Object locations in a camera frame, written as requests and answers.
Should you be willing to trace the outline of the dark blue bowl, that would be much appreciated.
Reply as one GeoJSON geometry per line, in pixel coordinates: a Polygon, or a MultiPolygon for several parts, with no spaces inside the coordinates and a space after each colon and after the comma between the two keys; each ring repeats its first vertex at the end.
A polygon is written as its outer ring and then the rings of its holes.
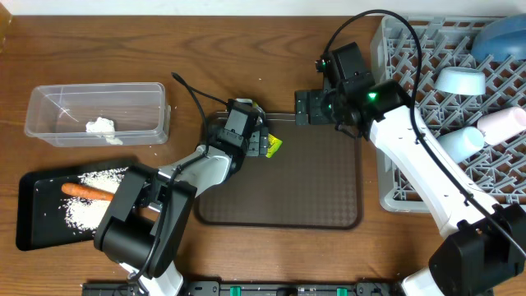
{"type": "Polygon", "coordinates": [[[489,55],[495,62],[504,62],[509,56],[525,59],[525,14],[508,16],[487,25],[475,37],[471,55],[481,62],[489,55]]]}

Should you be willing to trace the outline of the orange carrot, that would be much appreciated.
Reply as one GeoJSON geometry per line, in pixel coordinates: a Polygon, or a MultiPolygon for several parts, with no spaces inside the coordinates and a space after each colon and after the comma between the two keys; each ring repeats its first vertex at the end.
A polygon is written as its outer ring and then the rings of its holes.
{"type": "Polygon", "coordinates": [[[113,194],[110,192],[105,192],[93,187],[87,187],[75,183],[64,183],[61,187],[61,190],[63,193],[73,197],[81,197],[100,201],[111,201],[113,199],[113,194]]]}

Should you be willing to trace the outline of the pink cup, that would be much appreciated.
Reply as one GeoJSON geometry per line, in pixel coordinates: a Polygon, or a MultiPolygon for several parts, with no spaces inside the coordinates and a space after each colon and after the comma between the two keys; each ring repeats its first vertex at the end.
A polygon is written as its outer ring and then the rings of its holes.
{"type": "Polygon", "coordinates": [[[488,145],[498,145],[525,130],[525,110],[510,107],[490,113],[478,120],[477,129],[488,145]]]}

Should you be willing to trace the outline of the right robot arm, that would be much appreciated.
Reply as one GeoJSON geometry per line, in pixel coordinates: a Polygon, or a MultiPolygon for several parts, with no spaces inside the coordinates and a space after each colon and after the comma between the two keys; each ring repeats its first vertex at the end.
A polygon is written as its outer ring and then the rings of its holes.
{"type": "Polygon", "coordinates": [[[334,124],[387,155],[430,211],[443,243],[427,266],[404,278],[402,295],[479,295],[525,270],[525,212],[478,188],[427,129],[394,80],[376,84],[363,66],[348,78],[328,58],[316,61],[320,90],[299,90],[310,124],[334,124]]]}

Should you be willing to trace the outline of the pile of white rice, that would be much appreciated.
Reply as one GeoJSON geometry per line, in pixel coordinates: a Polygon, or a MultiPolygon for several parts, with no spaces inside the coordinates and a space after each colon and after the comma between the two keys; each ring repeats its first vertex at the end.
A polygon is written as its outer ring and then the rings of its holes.
{"type": "MultiPolygon", "coordinates": [[[[80,185],[115,193],[124,178],[127,167],[83,173],[78,176],[80,185]]],[[[72,196],[62,199],[61,210],[65,210],[67,227],[77,233],[94,233],[107,210],[110,201],[72,196]]]]}

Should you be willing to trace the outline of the light blue cup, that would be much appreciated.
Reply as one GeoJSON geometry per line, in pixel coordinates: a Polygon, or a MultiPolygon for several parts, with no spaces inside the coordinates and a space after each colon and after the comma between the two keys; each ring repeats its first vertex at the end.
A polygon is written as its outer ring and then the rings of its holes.
{"type": "Polygon", "coordinates": [[[484,135],[475,127],[447,133],[439,136],[437,141],[456,164],[472,157],[485,145],[484,135]]]}

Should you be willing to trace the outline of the light blue bowl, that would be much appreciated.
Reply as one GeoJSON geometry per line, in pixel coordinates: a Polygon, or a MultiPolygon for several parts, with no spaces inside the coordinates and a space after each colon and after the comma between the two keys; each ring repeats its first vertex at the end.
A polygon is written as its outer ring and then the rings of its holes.
{"type": "Polygon", "coordinates": [[[467,67],[445,67],[436,79],[435,88],[456,95],[484,95],[485,75],[467,67]]]}

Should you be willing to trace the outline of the white tissue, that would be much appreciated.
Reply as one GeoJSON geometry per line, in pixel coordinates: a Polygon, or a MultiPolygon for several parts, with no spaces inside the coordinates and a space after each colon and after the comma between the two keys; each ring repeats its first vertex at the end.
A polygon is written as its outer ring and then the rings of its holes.
{"type": "Polygon", "coordinates": [[[123,142],[116,138],[114,122],[111,119],[98,117],[95,121],[90,121],[85,125],[88,133],[96,133],[97,137],[102,137],[110,145],[122,145],[123,142]]]}

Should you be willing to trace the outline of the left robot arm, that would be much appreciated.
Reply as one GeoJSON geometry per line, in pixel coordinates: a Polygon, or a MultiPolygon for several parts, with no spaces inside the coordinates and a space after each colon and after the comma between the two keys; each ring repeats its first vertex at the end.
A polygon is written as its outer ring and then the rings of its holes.
{"type": "Polygon", "coordinates": [[[184,278],[173,260],[193,203],[224,183],[246,157],[262,156],[269,129],[263,119],[228,116],[208,128],[189,156],[159,169],[129,167],[95,233],[95,247],[128,273],[125,281],[85,284],[84,295],[178,295],[184,278]]]}

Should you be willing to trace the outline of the yellow green snack wrapper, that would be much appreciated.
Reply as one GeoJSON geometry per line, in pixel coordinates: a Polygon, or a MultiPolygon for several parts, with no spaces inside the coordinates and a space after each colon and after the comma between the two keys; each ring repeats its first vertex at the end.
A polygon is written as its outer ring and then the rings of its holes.
{"type": "Polygon", "coordinates": [[[267,153],[265,156],[267,158],[271,158],[279,150],[282,144],[283,142],[279,138],[273,136],[272,134],[269,134],[268,149],[267,149],[267,153]]]}

